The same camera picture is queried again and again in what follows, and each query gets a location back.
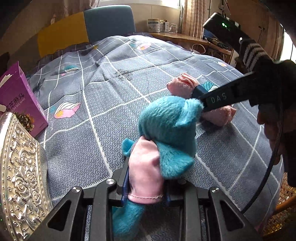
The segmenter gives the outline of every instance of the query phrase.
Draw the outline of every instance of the floral embossed pattern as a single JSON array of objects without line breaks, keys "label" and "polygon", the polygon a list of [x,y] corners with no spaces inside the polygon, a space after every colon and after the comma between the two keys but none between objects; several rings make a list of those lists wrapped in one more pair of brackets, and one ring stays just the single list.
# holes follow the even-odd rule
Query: floral embossed pattern
[{"label": "floral embossed pattern", "polygon": [[20,241],[30,236],[52,206],[45,198],[47,187],[42,180],[38,142],[15,115],[5,115],[7,119],[10,116],[10,122],[7,130],[1,126],[1,133],[6,132],[6,137],[1,153],[0,215],[13,240]]},{"label": "floral embossed pattern", "polygon": [[128,70],[119,69],[118,72],[115,73],[116,77],[120,80],[133,80],[133,74]]}]

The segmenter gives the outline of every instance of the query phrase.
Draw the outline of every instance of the blue plush toy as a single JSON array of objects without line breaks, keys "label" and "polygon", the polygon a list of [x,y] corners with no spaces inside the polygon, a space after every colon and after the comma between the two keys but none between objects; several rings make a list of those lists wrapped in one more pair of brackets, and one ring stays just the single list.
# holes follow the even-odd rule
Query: blue plush toy
[{"label": "blue plush toy", "polygon": [[195,126],[202,109],[197,99],[166,96],[143,110],[138,126],[140,138],[122,142],[123,154],[130,157],[131,191],[125,206],[113,214],[115,237],[133,238],[145,205],[162,200],[164,180],[178,178],[192,166]]}]

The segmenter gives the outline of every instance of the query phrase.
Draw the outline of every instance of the leaf pattern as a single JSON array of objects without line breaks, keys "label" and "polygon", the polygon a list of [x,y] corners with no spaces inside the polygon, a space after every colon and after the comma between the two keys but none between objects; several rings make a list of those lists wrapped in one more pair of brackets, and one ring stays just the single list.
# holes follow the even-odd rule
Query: leaf pattern
[{"label": "leaf pattern", "polygon": [[70,118],[72,117],[75,112],[80,108],[81,102],[77,103],[70,103],[64,102],[59,105],[57,110],[54,113],[55,119],[62,119],[62,118]]},{"label": "leaf pattern", "polygon": [[209,81],[206,81],[204,82],[202,85],[201,85],[203,88],[205,88],[207,91],[211,92],[215,89],[217,89],[218,87],[214,84],[212,84],[211,82]]},{"label": "leaf pattern", "polygon": [[219,65],[223,66],[223,67],[226,67],[227,65],[223,62],[218,62]]},{"label": "leaf pattern", "polygon": [[79,70],[79,67],[77,67],[75,65],[68,65],[68,66],[64,67],[64,71],[66,73],[73,72],[73,71],[76,71],[76,70]]},{"label": "leaf pattern", "polygon": [[145,50],[151,46],[151,43],[143,43],[137,47],[137,50]]}]

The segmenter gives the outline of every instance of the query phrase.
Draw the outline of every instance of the plush ear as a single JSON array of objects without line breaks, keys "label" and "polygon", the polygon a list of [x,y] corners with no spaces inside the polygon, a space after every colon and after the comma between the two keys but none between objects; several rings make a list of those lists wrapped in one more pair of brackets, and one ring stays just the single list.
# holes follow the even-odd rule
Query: plush ear
[{"label": "plush ear", "polygon": [[187,99],[175,127],[188,126],[199,120],[203,106],[198,99]]},{"label": "plush ear", "polygon": [[194,163],[194,159],[183,151],[155,141],[160,155],[160,171],[164,179],[180,177]]},{"label": "plush ear", "polygon": [[122,153],[124,156],[130,156],[131,155],[131,148],[135,142],[125,138],[121,144]]}]

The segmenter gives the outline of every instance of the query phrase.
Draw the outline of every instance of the yellow cushion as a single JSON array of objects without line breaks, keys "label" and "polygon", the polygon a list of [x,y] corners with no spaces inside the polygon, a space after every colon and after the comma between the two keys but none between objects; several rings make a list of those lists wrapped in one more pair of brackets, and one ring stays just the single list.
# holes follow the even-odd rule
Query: yellow cushion
[{"label": "yellow cushion", "polygon": [[89,42],[83,12],[66,17],[38,33],[40,57],[53,54],[70,45]]}]

